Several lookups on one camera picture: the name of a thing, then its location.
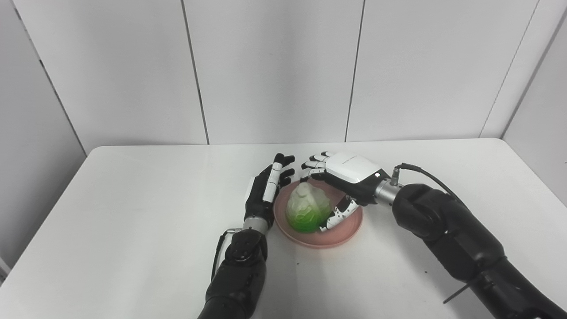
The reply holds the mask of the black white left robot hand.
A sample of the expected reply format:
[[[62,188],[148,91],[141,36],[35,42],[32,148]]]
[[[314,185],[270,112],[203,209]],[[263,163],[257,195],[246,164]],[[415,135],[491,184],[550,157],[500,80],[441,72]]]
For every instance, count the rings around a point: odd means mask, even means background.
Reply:
[[[255,178],[245,202],[244,228],[267,234],[272,227],[275,214],[273,205],[281,188],[289,185],[295,174],[288,168],[295,162],[295,156],[277,153],[269,164]]]

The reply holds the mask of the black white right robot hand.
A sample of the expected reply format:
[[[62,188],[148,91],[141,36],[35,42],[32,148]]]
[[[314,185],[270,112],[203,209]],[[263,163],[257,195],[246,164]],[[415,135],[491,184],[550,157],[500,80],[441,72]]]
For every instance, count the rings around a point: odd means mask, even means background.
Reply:
[[[329,217],[320,224],[322,232],[338,226],[361,206],[391,206],[400,190],[397,184],[391,185],[391,176],[380,166],[353,153],[323,152],[310,157],[301,168],[304,174],[300,182],[320,180],[344,193]]]

